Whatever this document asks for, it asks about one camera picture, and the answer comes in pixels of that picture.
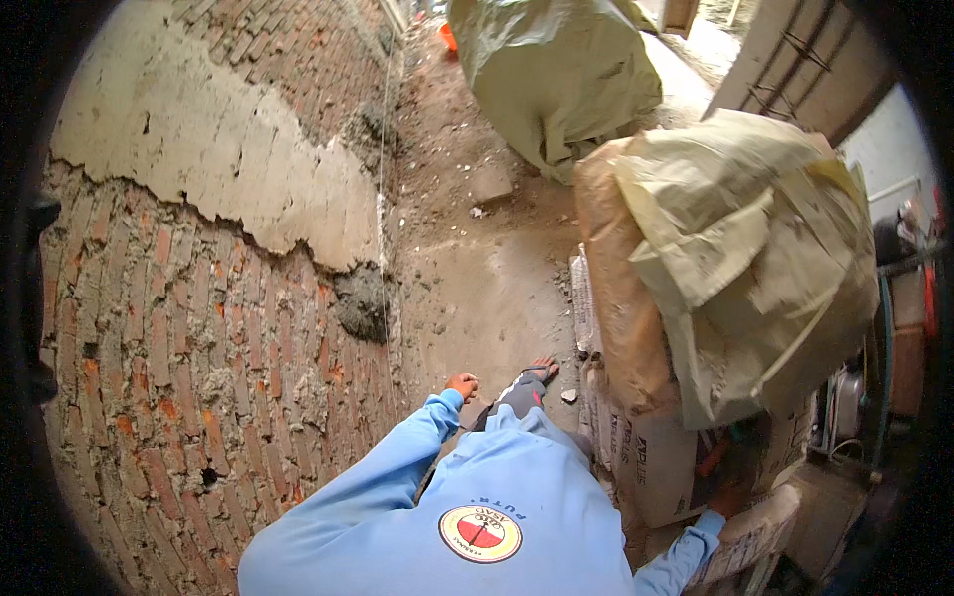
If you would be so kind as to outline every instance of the concrete floor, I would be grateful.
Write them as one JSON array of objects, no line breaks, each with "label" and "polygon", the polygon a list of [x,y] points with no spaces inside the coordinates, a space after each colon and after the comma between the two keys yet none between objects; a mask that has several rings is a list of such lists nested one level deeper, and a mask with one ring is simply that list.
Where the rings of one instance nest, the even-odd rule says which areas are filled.
[{"label": "concrete floor", "polygon": [[[403,190],[395,218],[404,222],[396,262],[408,389],[423,401],[447,376],[467,371],[480,378],[482,400],[492,402],[530,360],[551,355],[563,368],[546,411],[574,431],[578,408],[559,398],[577,386],[565,294],[568,259],[580,242],[572,189],[542,178],[481,116],[456,59],[437,37],[439,24],[416,30],[408,55],[417,66],[402,101],[402,135],[412,149],[398,167]],[[712,92],[658,39],[644,40],[664,101],[639,124],[679,128],[697,121]],[[468,172],[490,166],[508,172],[515,190],[475,219]],[[474,403],[462,422],[479,409]]]}]

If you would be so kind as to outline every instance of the red object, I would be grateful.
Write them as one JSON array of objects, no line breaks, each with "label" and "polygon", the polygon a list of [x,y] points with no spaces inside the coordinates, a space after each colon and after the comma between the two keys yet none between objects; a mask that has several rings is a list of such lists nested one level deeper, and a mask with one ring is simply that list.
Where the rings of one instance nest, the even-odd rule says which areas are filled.
[{"label": "red object", "polygon": [[729,452],[729,447],[732,446],[732,433],[726,431],[722,438],[718,440],[713,447],[713,450],[709,452],[709,455],[706,456],[705,460],[702,460],[702,463],[695,467],[695,473],[701,478],[706,478],[712,474],[713,470],[716,469],[716,466],[719,462],[722,461],[722,458],[725,457],[725,454]]},{"label": "red object", "polygon": [[441,26],[441,38],[447,44],[448,49],[457,51],[457,40],[454,39],[454,34],[450,32],[450,23],[444,23]]},{"label": "red object", "polygon": [[936,338],[940,331],[938,317],[934,312],[934,297],[937,285],[937,280],[934,277],[934,265],[924,265],[924,331],[929,339]]}]

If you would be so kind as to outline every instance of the tarp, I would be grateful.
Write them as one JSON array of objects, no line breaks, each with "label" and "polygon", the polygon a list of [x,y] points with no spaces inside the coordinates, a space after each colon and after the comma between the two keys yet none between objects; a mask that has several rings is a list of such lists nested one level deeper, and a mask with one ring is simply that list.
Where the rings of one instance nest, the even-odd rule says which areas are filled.
[{"label": "tarp", "polygon": [[686,428],[785,412],[857,351],[879,304],[874,242],[863,184],[823,137],[719,110],[635,138],[612,167]]},{"label": "tarp", "polygon": [[494,129],[540,172],[573,163],[662,102],[629,0],[453,0],[461,68]]},{"label": "tarp", "polygon": [[626,154],[628,146],[638,144],[640,138],[609,141],[580,161],[573,174],[573,196],[592,283],[587,292],[596,311],[593,324],[598,324],[595,333],[612,390],[608,393],[630,415],[679,405],[662,317],[652,294],[627,261],[643,241],[643,233],[612,173],[612,160]]}]

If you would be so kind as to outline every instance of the shirt logo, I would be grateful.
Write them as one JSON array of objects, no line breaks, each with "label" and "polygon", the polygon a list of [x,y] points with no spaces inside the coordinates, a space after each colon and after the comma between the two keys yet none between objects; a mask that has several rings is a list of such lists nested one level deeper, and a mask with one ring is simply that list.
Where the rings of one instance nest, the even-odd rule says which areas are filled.
[{"label": "shirt logo", "polygon": [[524,541],[509,515],[482,505],[455,507],[441,516],[437,527],[444,544],[473,563],[500,563]]}]

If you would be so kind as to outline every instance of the cardboard box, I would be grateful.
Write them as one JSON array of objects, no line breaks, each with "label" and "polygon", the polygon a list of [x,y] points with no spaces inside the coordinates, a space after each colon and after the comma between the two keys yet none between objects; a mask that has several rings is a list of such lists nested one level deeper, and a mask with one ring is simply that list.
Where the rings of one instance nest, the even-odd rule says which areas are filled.
[{"label": "cardboard box", "polygon": [[[756,561],[782,550],[792,534],[801,502],[799,490],[783,484],[765,499],[757,500],[731,518],[719,534],[719,546],[686,587],[710,584],[738,573]],[[685,524],[659,528],[646,541],[646,553],[665,552]]]},{"label": "cardboard box", "polygon": [[924,323],[924,271],[891,278],[891,306],[895,327]]},{"label": "cardboard box", "polygon": [[820,580],[841,558],[845,534],[864,510],[867,494],[856,482],[811,464],[789,483],[801,491],[801,509],[785,554]]},{"label": "cardboard box", "polygon": [[913,325],[894,332],[891,362],[891,411],[917,416],[924,383],[924,328]]},{"label": "cardboard box", "polygon": [[[701,513],[717,480],[698,478],[695,467],[724,431],[686,430],[678,408],[626,414],[612,398],[599,360],[584,364],[581,382],[597,460],[633,495],[647,526],[661,527]],[[804,462],[814,410],[815,396],[810,395],[772,418],[769,446],[757,471],[757,493],[784,483]]]}]

